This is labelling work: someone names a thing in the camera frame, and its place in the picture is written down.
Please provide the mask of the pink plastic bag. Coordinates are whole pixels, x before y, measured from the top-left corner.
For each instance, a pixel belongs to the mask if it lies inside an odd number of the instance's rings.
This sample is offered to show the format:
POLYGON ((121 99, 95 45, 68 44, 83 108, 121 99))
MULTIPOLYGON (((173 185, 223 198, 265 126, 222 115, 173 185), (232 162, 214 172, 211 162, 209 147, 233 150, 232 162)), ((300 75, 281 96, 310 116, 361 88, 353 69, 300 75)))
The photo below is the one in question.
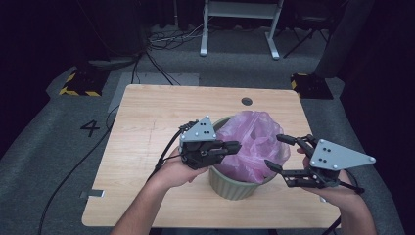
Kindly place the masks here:
POLYGON ((239 112, 227 120, 216 135, 224 142, 239 141, 241 149, 236 155, 226 156, 215 167, 231 179, 261 184, 274 176, 265 161, 283 165, 291 155, 290 147, 277 140, 277 135, 283 133, 283 128, 267 112, 239 112))

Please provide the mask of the grey curtain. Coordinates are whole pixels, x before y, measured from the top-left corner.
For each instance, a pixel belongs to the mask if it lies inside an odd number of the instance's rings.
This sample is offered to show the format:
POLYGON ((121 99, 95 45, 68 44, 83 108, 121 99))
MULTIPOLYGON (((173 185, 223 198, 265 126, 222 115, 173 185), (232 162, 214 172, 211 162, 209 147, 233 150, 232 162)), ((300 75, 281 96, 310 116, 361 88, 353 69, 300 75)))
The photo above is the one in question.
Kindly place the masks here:
POLYGON ((375 0, 349 0, 344 15, 332 34, 313 74, 333 78, 340 71, 359 32, 369 17, 375 0))

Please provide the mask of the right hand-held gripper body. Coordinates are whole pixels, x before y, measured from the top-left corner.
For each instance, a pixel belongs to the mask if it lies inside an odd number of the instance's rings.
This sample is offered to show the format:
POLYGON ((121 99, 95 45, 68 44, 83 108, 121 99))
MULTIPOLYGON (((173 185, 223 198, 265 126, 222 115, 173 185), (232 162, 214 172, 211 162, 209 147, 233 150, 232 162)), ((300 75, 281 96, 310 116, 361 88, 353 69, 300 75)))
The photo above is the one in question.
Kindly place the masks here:
POLYGON ((315 188, 341 185, 351 190, 360 190, 360 187, 341 181, 340 172, 353 167, 372 165, 377 161, 375 157, 316 138, 314 138, 314 154, 307 157, 309 158, 307 169, 311 173, 315 188))

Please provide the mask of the person's right hand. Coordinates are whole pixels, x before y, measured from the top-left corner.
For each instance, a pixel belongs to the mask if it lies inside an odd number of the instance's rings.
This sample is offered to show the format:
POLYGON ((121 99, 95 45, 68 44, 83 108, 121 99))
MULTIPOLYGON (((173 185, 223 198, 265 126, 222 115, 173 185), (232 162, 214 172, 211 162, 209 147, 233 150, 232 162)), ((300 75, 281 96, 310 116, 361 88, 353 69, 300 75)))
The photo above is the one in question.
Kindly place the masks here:
POLYGON ((355 212, 364 203, 358 194, 344 186, 323 189, 305 188, 305 191, 321 196, 330 204, 338 207, 341 212, 355 212))

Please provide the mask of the black yellow striped base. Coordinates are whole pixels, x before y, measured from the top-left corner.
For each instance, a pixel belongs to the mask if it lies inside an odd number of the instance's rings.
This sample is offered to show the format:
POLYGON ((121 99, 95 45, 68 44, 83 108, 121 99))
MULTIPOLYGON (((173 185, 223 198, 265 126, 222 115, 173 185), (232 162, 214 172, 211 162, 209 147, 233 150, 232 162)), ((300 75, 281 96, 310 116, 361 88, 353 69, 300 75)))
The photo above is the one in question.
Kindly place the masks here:
POLYGON ((314 73, 294 73, 290 77, 292 89, 301 99, 333 100, 334 97, 324 78, 314 73))
POLYGON ((100 97, 103 95, 103 89, 109 74, 108 70, 96 70, 92 73, 83 70, 73 70, 59 94, 100 97))

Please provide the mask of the white metal stand frame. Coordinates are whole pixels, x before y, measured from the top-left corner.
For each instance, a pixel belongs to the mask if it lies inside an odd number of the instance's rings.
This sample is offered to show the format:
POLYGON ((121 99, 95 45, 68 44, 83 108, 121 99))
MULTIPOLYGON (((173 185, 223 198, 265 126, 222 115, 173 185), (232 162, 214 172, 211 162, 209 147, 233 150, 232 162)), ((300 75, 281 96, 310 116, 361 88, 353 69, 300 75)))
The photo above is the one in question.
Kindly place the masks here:
POLYGON ((280 59, 280 54, 274 42, 274 34, 279 21, 285 0, 277 0, 276 3, 242 3, 242 2, 218 2, 216 0, 205 0, 203 10, 203 33, 201 40, 200 55, 208 54, 208 21, 210 17, 245 18, 272 20, 269 31, 265 31, 265 39, 274 60, 280 59))

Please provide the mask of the person's left hand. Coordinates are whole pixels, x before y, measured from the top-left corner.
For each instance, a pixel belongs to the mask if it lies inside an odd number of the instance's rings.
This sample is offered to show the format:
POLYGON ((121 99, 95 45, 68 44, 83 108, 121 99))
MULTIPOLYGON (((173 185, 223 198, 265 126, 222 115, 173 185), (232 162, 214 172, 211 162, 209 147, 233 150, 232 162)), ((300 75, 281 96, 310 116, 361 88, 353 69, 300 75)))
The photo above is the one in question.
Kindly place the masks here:
POLYGON ((191 183, 196 177, 205 173, 208 168, 191 169, 183 164, 178 157, 178 148, 175 148, 161 169, 151 177, 150 183, 162 189, 179 187, 185 183, 191 183))

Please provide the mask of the black tripod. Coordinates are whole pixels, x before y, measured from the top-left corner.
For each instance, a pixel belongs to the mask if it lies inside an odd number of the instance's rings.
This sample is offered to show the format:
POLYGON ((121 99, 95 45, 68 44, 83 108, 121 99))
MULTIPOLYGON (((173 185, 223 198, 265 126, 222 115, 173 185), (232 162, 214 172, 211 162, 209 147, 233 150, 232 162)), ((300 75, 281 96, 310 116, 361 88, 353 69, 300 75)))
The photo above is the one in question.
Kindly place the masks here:
POLYGON ((287 58, 292 54, 296 49, 298 49, 301 44, 307 39, 311 39, 313 35, 318 32, 325 43, 328 43, 331 39, 331 34, 325 35, 325 31, 330 31, 332 23, 328 18, 319 18, 319 17, 297 17, 295 19, 295 24, 291 27, 293 33, 296 33, 296 28, 303 29, 307 32, 307 35, 304 38, 297 37, 298 43, 290 49, 283 58, 287 58))

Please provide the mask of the green plastic bin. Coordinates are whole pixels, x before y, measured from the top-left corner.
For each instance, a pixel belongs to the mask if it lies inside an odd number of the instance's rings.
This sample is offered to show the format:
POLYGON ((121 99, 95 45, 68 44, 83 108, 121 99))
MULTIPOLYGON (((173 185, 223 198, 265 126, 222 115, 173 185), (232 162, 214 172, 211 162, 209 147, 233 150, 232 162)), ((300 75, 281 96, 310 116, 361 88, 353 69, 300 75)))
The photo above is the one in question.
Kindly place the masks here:
MULTIPOLYGON (((231 117, 225 117, 217 121, 213 125, 214 130, 217 131, 230 118, 231 117)), ((213 191, 220 197, 233 201, 247 198, 256 190, 257 187, 269 182, 274 177, 275 173, 274 176, 266 178, 263 183, 257 184, 250 182, 241 182, 231 179, 219 172, 215 165, 212 166, 209 170, 209 183, 213 191)))

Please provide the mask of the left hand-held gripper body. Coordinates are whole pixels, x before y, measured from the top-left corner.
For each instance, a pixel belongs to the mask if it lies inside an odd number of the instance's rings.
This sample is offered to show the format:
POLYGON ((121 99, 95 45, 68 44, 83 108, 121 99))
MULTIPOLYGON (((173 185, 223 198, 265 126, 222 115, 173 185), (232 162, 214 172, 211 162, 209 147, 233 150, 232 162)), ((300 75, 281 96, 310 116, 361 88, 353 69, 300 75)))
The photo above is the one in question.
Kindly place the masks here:
POLYGON ((208 152, 214 149, 217 141, 216 133, 210 117, 190 121, 181 127, 179 135, 179 154, 183 164, 191 169, 199 169, 217 165, 224 159, 220 156, 210 156, 208 152))

